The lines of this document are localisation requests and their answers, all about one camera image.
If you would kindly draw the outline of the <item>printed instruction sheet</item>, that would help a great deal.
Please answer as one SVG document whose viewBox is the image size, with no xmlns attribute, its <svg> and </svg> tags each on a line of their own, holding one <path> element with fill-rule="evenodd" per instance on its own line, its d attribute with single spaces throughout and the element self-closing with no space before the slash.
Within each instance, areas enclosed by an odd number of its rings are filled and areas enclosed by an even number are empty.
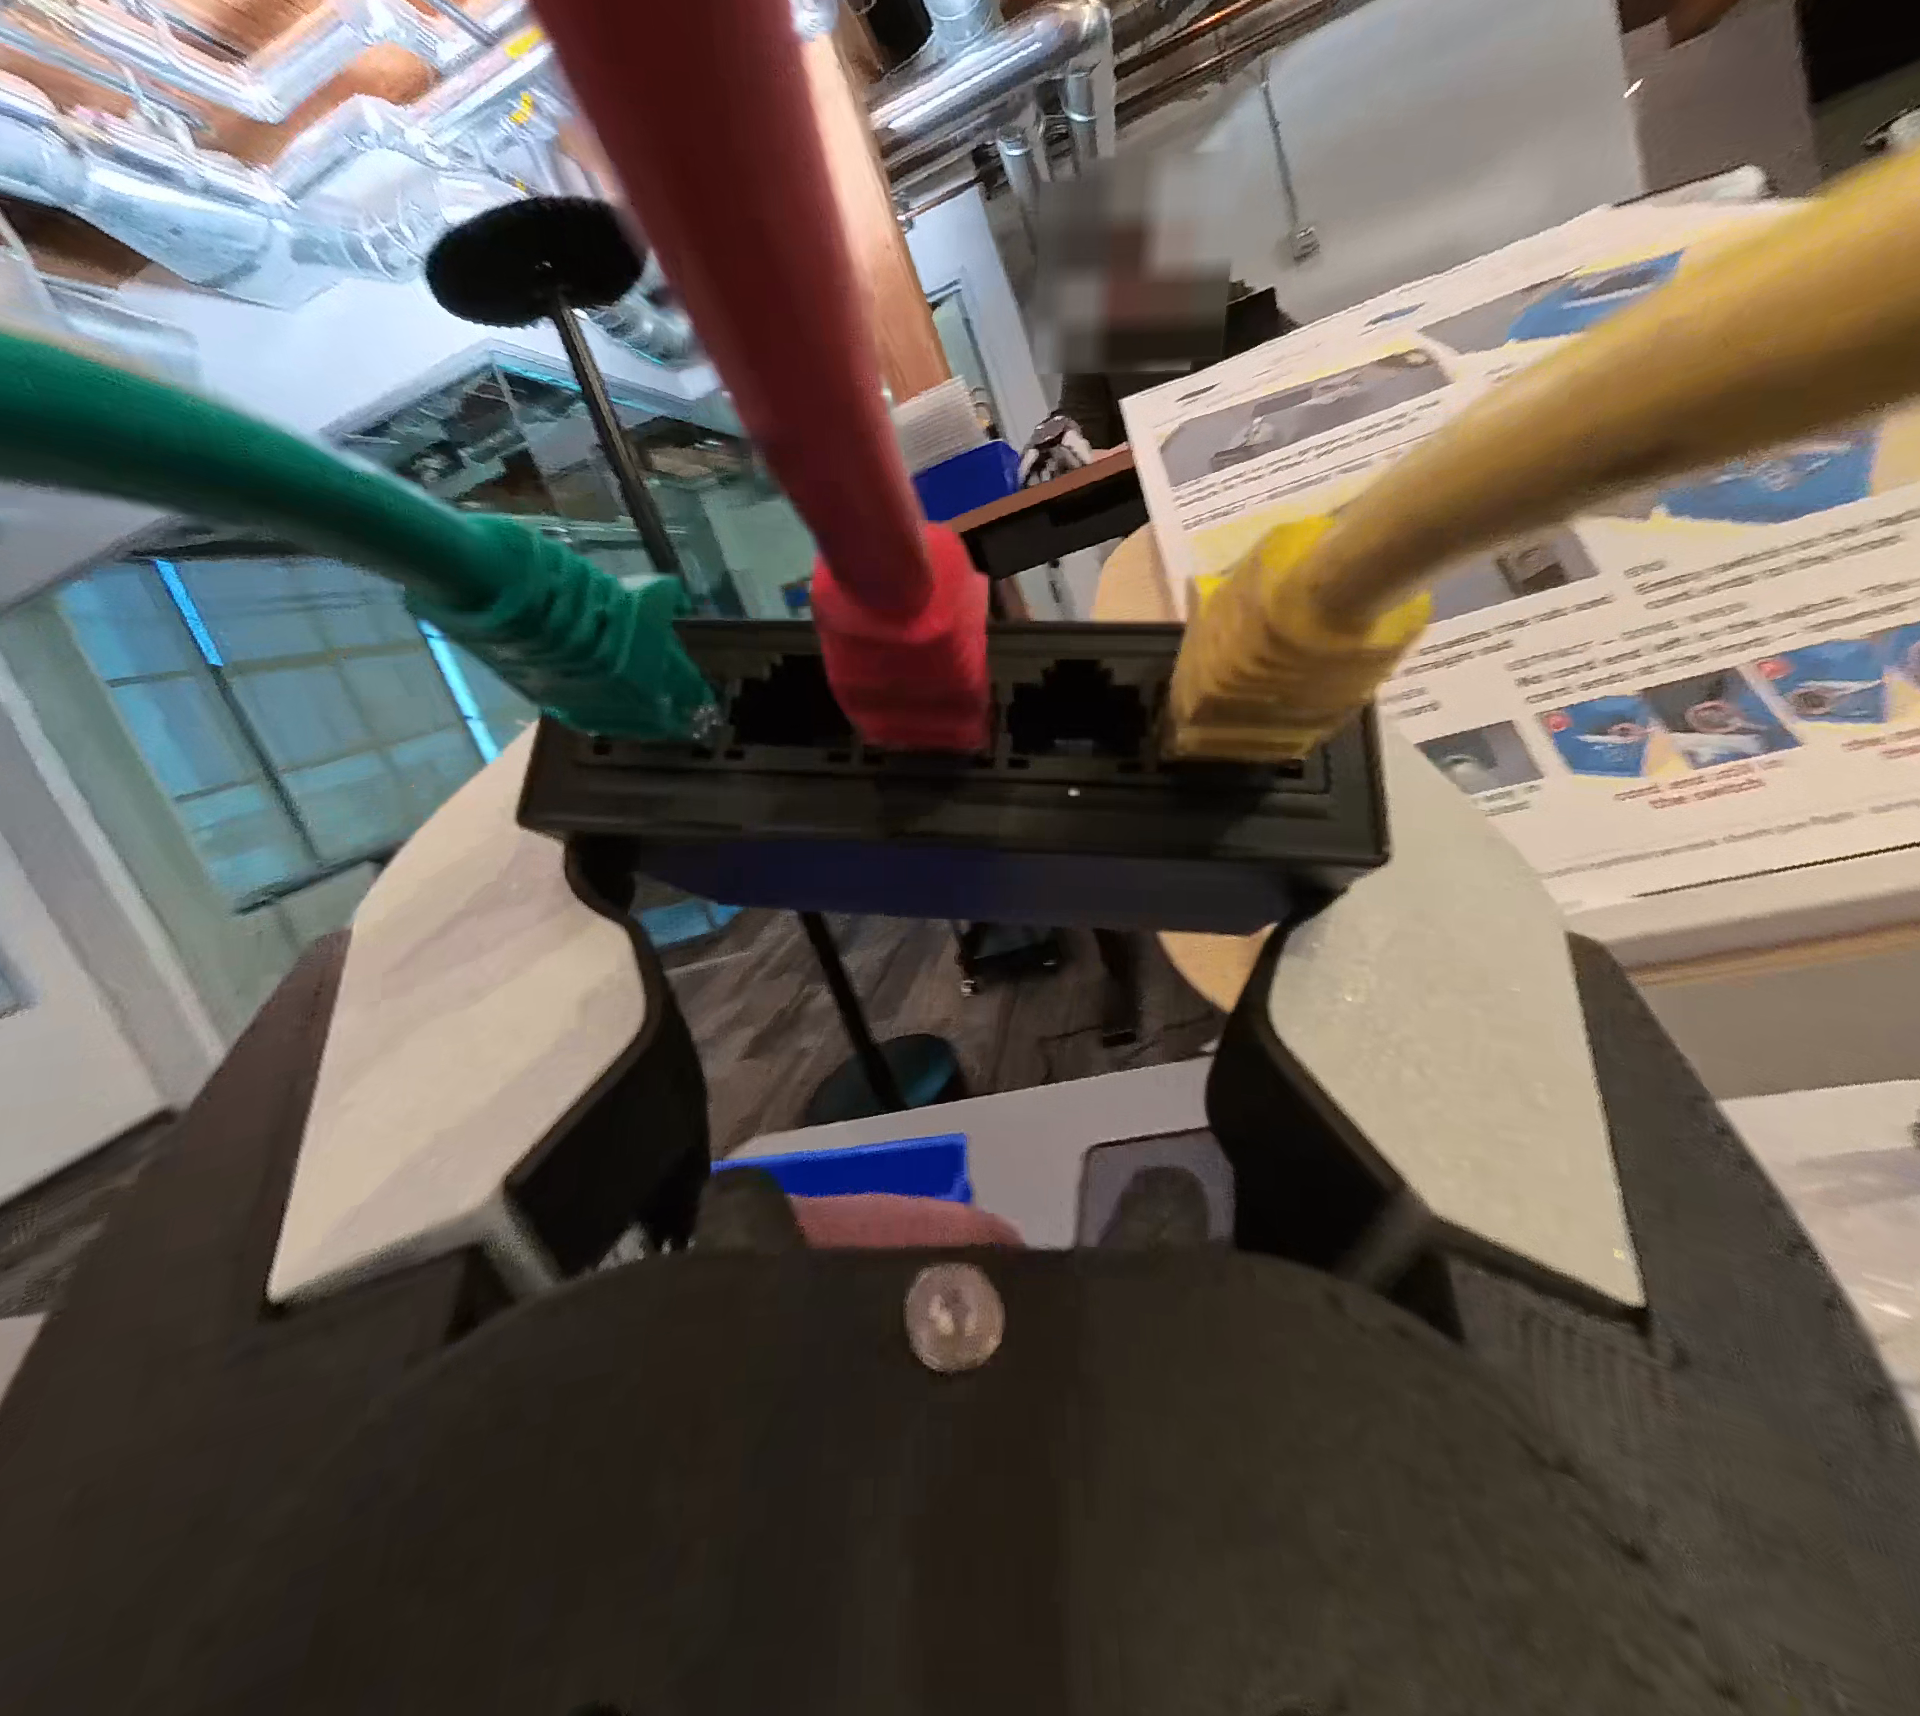
<svg viewBox="0 0 1920 1716">
<path fill-rule="evenodd" d="M 1793 209 L 1590 211 L 1127 399 L 1174 614 Z M 1571 911 L 1917 846 L 1917 566 L 1908 404 L 1452 566 L 1376 710 Z"/>
</svg>

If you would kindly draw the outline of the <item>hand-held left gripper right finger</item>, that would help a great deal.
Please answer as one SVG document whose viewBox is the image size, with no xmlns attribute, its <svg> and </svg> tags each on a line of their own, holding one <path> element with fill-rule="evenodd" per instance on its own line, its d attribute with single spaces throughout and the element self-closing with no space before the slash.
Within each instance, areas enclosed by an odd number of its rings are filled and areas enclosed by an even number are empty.
<svg viewBox="0 0 1920 1716">
<path fill-rule="evenodd" d="M 1467 1259 L 1638 1312 L 1562 911 L 1428 758 L 1382 786 L 1390 858 L 1268 941 L 1212 1058 L 1235 1246 L 1382 1297 Z"/>
</svg>

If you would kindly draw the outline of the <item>wooden support post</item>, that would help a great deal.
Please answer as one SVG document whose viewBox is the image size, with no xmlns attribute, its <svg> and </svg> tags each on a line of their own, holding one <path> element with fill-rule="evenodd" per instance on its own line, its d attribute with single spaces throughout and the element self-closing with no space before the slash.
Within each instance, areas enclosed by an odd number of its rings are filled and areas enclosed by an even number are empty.
<svg viewBox="0 0 1920 1716">
<path fill-rule="evenodd" d="M 894 409 L 953 378 L 948 353 L 903 237 L 861 84 L 831 35 L 804 41 L 803 57 L 878 376 Z"/>
</svg>

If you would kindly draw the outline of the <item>small blue storage box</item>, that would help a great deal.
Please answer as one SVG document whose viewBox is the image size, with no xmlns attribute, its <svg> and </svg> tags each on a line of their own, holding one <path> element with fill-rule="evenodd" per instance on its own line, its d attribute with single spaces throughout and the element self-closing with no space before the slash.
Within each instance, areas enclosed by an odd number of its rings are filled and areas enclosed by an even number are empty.
<svg viewBox="0 0 1920 1716">
<path fill-rule="evenodd" d="M 1023 454 L 1003 439 L 987 439 L 912 473 L 911 482 L 924 518 L 944 524 L 1021 495 Z"/>
</svg>

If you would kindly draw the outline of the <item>black pole stand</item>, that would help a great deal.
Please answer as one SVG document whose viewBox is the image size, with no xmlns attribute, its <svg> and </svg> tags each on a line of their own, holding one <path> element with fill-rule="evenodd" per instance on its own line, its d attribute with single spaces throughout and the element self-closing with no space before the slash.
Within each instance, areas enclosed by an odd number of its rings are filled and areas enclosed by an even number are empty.
<svg viewBox="0 0 1920 1716">
<path fill-rule="evenodd" d="M 618 425 L 607 378 L 576 311 L 609 308 L 642 279 L 642 263 L 613 207 L 590 196 L 527 196 L 450 229 L 426 254 L 437 305 L 470 325 L 522 329 L 548 321 L 580 391 L 596 447 L 655 571 L 685 576 L 680 553 L 647 480 L 647 454 Z M 806 1105 L 824 1128 L 962 1100 L 965 1071 L 948 1040 L 928 1033 L 878 1039 L 853 985 L 829 916 L 799 922 L 829 987 L 850 1058 Z"/>
</svg>

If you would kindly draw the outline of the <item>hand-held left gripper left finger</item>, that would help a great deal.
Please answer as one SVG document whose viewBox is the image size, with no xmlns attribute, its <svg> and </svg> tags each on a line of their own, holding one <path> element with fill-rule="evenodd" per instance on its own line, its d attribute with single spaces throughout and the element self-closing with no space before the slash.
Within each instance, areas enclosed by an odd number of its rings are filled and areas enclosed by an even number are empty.
<svg viewBox="0 0 1920 1716">
<path fill-rule="evenodd" d="M 352 916 L 271 1304 L 462 1255 L 522 1301 L 631 1227 L 691 1232 L 700 1054 L 632 913 L 521 823 L 528 769 L 499 756 L 462 784 Z"/>
</svg>

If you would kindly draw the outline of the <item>black network switch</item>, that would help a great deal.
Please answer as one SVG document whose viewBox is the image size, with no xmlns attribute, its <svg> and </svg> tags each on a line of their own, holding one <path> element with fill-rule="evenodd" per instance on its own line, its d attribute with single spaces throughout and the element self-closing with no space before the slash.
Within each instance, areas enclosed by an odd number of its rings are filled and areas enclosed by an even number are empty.
<svg viewBox="0 0 1920 1716">
<path fill-rule="evenodd" d="M 972 754 L 864 742 L 808 622 L 680 636 L 716 727 L 692 745 L 541 727 L 527 831 L 745 909 L 1211 936 L 1312 914 L 1390 857 L 1370 716 L 1301 762 L 1166 752 L 1180 625 L 991 625 Z"/>
</svg>

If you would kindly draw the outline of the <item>blue plastic bin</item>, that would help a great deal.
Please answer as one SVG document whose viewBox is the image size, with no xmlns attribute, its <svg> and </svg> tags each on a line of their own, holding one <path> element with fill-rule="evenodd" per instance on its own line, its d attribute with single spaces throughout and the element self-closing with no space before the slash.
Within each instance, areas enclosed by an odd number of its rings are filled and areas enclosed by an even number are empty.
<svg viewBox="0 0 1920 1716">
<path fill-rule="evenodd" d="M 757 1152 L 718 1161 L 711 1171 L 712 1176 L 735 1172 L 769 1176 L 799 1201 L 887 1197 L 956 1207 L 974 1203 L 965 1135 Z"/>
</svg>

